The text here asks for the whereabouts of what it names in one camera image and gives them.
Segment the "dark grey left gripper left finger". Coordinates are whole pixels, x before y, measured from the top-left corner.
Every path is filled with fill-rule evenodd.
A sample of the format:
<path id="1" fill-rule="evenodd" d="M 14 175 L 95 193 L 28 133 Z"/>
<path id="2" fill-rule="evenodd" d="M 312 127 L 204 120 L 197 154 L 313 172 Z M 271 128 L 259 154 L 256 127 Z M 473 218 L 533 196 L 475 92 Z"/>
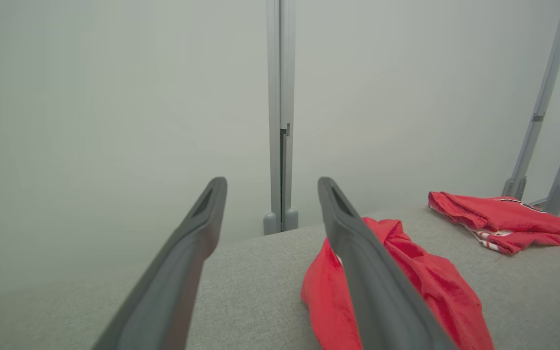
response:
<path id="1" fill-rule="evenodd" d="M 213 178 L 99 336 L 95 350 L 184 350 L 206 259 L 218 246 L 228 183 Z"/>

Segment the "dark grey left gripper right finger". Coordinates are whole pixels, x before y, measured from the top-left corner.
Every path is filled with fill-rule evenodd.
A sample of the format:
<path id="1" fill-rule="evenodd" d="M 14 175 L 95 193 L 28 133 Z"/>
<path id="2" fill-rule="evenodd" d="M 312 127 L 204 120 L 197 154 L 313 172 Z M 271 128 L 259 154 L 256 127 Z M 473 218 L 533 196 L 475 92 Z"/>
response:
<path id="1" fill-rule="evenodd" d="M 457 346 L 375 233 L 330 177 L 318 180 L 325 233 L 340 257 L 365 350 Z"/>

